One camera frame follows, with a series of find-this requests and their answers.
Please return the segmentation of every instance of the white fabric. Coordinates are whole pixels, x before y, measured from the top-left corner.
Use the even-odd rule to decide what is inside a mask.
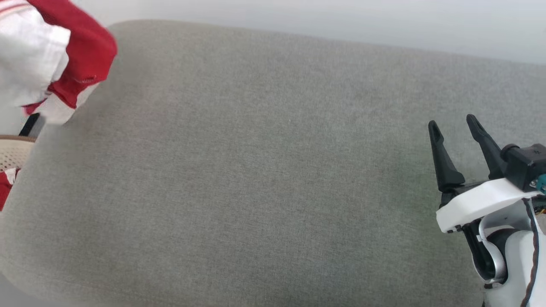
[[[0,103],[43,101],[68,64],[69,40],[70,30],[47,24],[26,1],[0,0]]]
[[[10,168],[4,171],[6,178],[8,178],[9,184],[13,185],[15,182],[15,175],[17,174],[16,168]]]
[[[83,90],[78,95],[78,101],[76,102],[76,108],[83,105],[89,95],[99,86],[100,83],[94,84]],[[39,107],[36,108],[34,113],[40,113],[45,118],[46,123],[53,123],[61,125],[67,122],[76,110],[67,106],[57,95],[51,94]]]

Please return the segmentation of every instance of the teal connector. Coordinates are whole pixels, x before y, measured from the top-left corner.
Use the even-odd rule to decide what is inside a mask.
[[[541,191],[542,194],[546,194],[546,174],[537,178],[537,190]]]

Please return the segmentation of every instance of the gray couch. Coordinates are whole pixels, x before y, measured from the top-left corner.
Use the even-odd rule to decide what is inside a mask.
[[[67,306],[480,306],[443,234],[427,123],[546,143],[546,67],[168,21],[111,28],[110,78],[40,135],[0,270]]]

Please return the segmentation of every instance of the gray fabric cushion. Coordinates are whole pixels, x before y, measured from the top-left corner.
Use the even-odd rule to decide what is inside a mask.
[[[465,116],[546,143],[546,68],[191,23],[112,28],[110,78],[47,127],[0,269],[71,306],[479,306],[440,232],[426,125],[488,173]]]

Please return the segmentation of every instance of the wicker basket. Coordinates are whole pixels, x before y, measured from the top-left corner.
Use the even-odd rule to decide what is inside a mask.
[[[9,168],[22,168],[36,139],[0,135],[0,172]]]

